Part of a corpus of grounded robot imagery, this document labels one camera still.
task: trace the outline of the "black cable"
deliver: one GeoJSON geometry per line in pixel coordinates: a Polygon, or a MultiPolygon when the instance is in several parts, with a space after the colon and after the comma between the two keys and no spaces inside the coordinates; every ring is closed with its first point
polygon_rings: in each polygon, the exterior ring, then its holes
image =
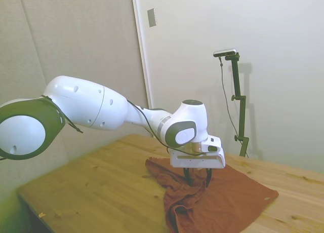
{"type": "Polygon", "coordinates": [[[182,150],[177,149],[177,148],[172,148],[172,147],[169,147],[169,146],[167,146],[166,144],[164,144],[164,143],[163,143],[163,142],[158,138],[158,136],[154,133],[154,131],[153,131],[151,125],[150,125],[150,122],[148,121],[148,119],[147,119],[146,115],[144,114],[144,112],[143,112],[140,108],[138,108],[136,105],[134,105],[132,102],[130,102],[129,100],[127,100],[127,101],[128,101],[129,104],[131,104],[131,105],[132,105],[133,107],[135,107],[137,110],[139,110],[140,113],[142,113],[142,115],[144,116],[144,118],[145,118],[145,120],[146,120],[146,122],[147,122],[147,124],[148,124],[148,126],[149,126],[149,128],[150,128],[150,130],[151,130],[151,132],[152,132],[152,134],[153,134],[153,136],[156,137],[156,139],[160,142],[160,144],[162,144],[164,147],[167,148],[167,152],[168,152],[168,153],[169,153],[168,149],[171,148],[171,149],[174,149],[174,150],[176,150],[176,151],[179,151],[179,152],[182,152],[182,153],[188,154],[188,155],[190,155],[190,156],[199,156],[199,155],[205,154],[205,153],[188,153],[188,152],[186,152],[186,151],[182,151],[182,150]]]}
{"type": "Polygon", "coordinates": [[[221,58],[221,57],[218,57],[218,59],[219,59],[219,61],[221,62],[220,65],[221,65],[221,71],[222,71],[222,87],[223,87],[224,96],[225,96],[225,101],[226,101],[227,114],[228,114],[228,116],[229,116],[229,119],[230,119],[230,121],[231,121],[233,127],[234,127],[235,133],[236,133],[236,135],[237,135],[237,137],[238,137],[238,133],[237,133],[236,127],[235,127],[235,125],[234,125],[234,123],[233,123],[233,120],[232,120],[231,114],[229,113],[228,102],[227,102],[227,96],[226,96],[226,92],[225,92],[225,88],[224,88],[224,80],[223,80],[223,63],[222,63],[222,58],[221,58]]]}

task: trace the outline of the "wooden table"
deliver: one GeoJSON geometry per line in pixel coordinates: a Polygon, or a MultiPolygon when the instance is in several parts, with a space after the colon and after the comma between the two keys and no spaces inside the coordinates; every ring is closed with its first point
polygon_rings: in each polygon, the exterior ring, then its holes
{"type": "MultiPolygon", "coordinates": [[[[146,171],[167,157],[153,138],[130,135],[36,179],[19,195],[55,233],[169,232],[165,189],[146,171]]],[[[324,232],[324,175],[226,155],[226,163],[279,197],[244,232],[324,232]]]]}

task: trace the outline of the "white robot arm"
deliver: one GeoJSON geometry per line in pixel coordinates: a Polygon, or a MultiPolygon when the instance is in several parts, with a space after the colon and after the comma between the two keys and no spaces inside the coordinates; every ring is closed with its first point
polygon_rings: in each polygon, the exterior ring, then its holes
{"type": "Polygon", "coordinates": [[[105,86],[68,76],[53,79],[42,97],[0,106],[0,156],[21,160],[38,155],[65,121],[100,130],[116,129],[124,122],[139,125],[170,149],[173,167],[225,167],[220,139],[207,133],[203,103],[185,100],[171,114],[135,106],[105,86]]]}

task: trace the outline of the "red cloth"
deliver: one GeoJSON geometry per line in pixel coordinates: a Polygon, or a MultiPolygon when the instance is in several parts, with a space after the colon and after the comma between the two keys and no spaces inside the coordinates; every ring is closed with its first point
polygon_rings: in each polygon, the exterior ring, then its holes
{"type": "Polygon", "coordinates": [[[213,169],[206,188],[206,170],[190,169],[193,187],[182,168],[170,159],[150,158],[146,168],[166,187],[166,223],[171,233],[236,233],[256,220],[278,192],[226,165],[213,169]]]}

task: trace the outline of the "door frame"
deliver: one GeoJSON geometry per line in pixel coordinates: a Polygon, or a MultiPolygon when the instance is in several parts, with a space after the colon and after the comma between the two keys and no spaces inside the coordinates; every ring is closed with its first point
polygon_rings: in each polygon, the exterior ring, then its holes
{"type": "Polygon", "coordinates": [[[137,36],[138,36],[138,43],[140,48],[140,54],[141,54],[141,61],[143,66],[143,74],[144,74],[144,81],[145,81],[145,89],[146,89],[146,95],[147,95],[147,103],[148,107],[154,108],[153,100],[152,100],[152,93],[151,93],[151,84],[150,84],[150,75],[149,75],[149,69],[146,62],[146,55],[145,55],[145,47],[143,43],[143,36],[141,31],[141,19],[138,14],[138,0],[133,0],[133,7],[134,7],[134,15],[135,15],[135,22],[136,22],[136,29],[137,29],[137,36]]]}

